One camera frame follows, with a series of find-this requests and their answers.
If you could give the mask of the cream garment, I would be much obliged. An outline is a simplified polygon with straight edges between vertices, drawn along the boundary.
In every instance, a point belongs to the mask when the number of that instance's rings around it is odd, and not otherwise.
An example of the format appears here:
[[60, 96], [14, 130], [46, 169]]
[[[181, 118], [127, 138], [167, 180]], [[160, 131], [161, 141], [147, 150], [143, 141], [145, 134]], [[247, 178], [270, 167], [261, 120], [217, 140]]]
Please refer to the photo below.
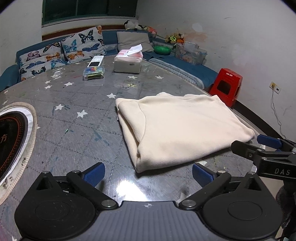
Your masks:
[[216, 95], [161, 92], [115, 104], [137, 173], [195, 161], [255, 137]]

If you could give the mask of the red plastic stool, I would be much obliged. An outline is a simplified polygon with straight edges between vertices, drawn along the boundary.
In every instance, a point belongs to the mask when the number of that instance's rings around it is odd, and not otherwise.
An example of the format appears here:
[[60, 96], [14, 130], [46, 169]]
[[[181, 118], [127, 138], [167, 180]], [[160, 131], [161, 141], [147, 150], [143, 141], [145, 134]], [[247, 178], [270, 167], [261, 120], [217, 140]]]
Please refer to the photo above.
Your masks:
[[217, 95], [229, 108], [233, 108], [242, 80], [241, 75], [228, 68], [222, 68], [210, 87], [209, 94], [212, 96]]

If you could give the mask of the round induction cooktop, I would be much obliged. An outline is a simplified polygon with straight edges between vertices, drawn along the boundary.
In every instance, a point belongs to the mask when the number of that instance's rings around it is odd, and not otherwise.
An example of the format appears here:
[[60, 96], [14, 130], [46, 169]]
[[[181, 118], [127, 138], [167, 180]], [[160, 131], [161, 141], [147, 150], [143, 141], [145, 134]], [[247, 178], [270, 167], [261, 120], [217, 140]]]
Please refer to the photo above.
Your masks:
[[37, 136], [37, 114], [26, 102], [1, 109], [1, 203], [20, 180], [32, 155]]

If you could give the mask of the clear plastic storage box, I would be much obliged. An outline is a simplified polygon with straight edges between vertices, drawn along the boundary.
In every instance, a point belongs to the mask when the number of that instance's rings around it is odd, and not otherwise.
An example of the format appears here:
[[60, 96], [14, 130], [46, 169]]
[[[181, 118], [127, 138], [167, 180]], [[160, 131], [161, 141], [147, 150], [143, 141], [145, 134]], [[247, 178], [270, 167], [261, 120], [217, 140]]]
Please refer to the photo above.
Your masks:
[[207, 51], [196, 43], [184, 42], [176, 45], [176, 57], [193, 65], [202, 65], [207, 54]]

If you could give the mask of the colourful clear plastic case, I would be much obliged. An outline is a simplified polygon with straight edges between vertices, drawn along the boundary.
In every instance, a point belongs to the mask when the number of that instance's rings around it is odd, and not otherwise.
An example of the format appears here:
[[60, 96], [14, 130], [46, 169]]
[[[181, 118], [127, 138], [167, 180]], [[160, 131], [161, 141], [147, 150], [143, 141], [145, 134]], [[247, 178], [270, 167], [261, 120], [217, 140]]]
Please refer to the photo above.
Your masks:
[[104, 77], [105, 69], [102, 66], [87, 67], [83, 71], [83, 80], [101, 79]]

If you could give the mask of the white phone box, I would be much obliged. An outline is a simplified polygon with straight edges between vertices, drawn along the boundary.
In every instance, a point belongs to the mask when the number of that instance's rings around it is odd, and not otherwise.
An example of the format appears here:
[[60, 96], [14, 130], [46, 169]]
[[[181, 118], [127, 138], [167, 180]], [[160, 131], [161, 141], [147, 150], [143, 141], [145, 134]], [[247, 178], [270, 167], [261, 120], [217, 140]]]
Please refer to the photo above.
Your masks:
[[87, 67], [99, 67], [102, 65], [102, 62], [104, 60], [104, 56], [94, 56]]

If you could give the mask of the green bowl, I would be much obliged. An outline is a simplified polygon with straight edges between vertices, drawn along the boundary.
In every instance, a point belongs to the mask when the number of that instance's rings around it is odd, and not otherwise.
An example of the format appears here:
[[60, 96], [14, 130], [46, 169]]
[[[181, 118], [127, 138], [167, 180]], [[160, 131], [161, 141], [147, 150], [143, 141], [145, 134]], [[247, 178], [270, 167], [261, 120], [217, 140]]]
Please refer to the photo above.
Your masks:
[[171, 48], [167, 46], [154, 46], [154, 52], [159, 55], [170, 55]]

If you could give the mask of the yellow orange plush toy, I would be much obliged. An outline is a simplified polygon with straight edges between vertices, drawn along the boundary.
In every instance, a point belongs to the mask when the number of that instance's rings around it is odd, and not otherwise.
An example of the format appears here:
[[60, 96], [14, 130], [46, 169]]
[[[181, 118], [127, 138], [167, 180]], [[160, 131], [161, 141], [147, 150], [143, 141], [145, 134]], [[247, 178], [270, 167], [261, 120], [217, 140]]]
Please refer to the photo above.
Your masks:
[[181, 33], [174, 33], [171, 36], [166, 36], [165, 42], [170, 44], [184, 44], [184, 35]]

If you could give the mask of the tissue box with tissue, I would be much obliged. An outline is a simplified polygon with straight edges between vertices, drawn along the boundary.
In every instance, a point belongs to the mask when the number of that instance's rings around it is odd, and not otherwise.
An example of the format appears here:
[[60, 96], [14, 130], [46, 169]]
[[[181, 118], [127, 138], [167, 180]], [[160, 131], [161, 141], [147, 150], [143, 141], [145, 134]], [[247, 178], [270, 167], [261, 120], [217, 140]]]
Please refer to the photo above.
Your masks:
[[140, 73], [143, 61], [142, 45], [130, 47], [128, 50], [120, 50], [114, 57], [114, 71], [119, 73]]

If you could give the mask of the left butterfly pillow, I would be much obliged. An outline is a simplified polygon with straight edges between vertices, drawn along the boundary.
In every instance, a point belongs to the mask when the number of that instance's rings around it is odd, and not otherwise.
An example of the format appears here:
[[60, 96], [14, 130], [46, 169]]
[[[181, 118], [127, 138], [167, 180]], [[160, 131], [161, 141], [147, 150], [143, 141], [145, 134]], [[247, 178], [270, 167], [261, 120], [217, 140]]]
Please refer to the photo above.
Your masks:
[[66, 65], [61, 51], [61, 42], [54, 42], [41, 49], [22, 54], [18, 58], [18, 63], [22, 81]]

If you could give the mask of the butterfly pillow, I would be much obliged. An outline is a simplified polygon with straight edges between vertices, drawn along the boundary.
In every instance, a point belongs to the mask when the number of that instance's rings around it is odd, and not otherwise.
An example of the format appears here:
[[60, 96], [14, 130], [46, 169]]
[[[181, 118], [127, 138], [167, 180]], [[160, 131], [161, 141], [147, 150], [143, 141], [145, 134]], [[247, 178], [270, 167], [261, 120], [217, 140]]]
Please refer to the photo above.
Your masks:
[[100, 25], [69, 35], [62, 41], [65, 58], [69, 64], [106, 55], [107, 51]]
[[66, 65], [61, 51], [61, 42], [54, 42], [41, 49], [22, 54], [18, 58], [18, 63], [22, 81]]

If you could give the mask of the right butterfly pillow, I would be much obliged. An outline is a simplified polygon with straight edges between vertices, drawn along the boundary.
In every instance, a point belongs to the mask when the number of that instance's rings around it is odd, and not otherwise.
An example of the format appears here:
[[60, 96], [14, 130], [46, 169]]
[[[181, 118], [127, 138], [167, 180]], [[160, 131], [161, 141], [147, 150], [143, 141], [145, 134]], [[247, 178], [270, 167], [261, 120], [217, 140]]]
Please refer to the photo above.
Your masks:
[[69, 64], [106, 55], [107, 51], [100, 25], [69, 35], [62, 41], [65, 58]]

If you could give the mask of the blue corner sofa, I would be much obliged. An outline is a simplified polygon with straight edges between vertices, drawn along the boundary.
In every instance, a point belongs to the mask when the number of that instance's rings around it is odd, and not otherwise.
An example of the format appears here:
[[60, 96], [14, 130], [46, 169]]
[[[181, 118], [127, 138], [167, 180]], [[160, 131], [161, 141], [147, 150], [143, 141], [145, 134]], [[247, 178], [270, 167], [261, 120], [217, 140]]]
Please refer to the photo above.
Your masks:
[[[118, 31], [119, 30], [105, 30], [102, 32], [107, 56], [115, 55], [118, 53]], [[17, 51], [16, 64], [8, 67], [1, 75], [1, 91], [21, 82], [21, 76], [19, 72], [19, 58], [21, 55], [38, 49], [42, 49], [55, 42], [61, 42], [65, 38], [66, 37], [63, 36], [46, 40]], [[193, 65], [175, 57], [175, 53], [171, 53], [169, 55], [159, 55], [155, 52], [144, 52], [144, 59], [147, 61], [151, 61], [152, 63], [156, 63], [161, 68], [170, 70], [181, 77], [184, 76], [185, 80], [188, 80], [192, 84], [197, 85], [201, 89], [207, 89], [208, 87], [210, 87], [218, 76], [217, 72], [204, 65]]]

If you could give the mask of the beige plain pillow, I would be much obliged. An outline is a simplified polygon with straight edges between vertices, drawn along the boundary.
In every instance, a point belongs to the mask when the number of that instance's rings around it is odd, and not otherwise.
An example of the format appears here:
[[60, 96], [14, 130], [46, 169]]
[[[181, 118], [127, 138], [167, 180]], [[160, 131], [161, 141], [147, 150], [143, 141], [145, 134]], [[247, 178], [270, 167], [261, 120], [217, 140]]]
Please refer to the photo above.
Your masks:
[[154, 49], [149, 41], [147, 33], [117, 32], [118, 50], [128, 50], [133, 46], [142, 45], [142, 52], [153, 52]]

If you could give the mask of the black white plush toy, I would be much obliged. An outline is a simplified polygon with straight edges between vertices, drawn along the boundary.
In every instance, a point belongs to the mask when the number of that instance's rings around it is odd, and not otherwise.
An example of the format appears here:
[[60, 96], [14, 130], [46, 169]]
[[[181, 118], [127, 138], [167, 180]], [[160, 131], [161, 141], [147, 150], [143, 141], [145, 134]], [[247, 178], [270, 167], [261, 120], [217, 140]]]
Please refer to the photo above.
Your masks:
[[144, 29], [138, 22], [132, 22], [131, 20], [127, 20], [123, 25], [126, 30], [141, 31]]

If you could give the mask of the dark green framed window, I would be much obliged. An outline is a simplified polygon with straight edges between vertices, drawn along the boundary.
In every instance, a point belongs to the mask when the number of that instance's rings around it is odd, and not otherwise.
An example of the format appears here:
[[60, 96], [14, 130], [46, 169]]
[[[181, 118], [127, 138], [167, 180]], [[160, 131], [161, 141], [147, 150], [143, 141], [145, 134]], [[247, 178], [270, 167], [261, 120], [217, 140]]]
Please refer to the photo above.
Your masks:
[[135, 17], [137, 0], [45, 0], [42, 7], [42, 23], [91, 16]]

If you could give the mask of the wall power socket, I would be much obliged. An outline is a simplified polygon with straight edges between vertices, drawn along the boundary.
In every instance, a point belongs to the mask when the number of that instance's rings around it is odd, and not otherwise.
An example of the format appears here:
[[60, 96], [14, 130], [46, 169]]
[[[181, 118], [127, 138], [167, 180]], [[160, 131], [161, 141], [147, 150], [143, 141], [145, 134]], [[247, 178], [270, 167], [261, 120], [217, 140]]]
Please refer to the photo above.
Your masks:
[[277, 84], [275, 84], [274, 82], [270, 83], [269, 88], [272, 89], [277, 94], [279, 94], [281, 91], [281, 88]]

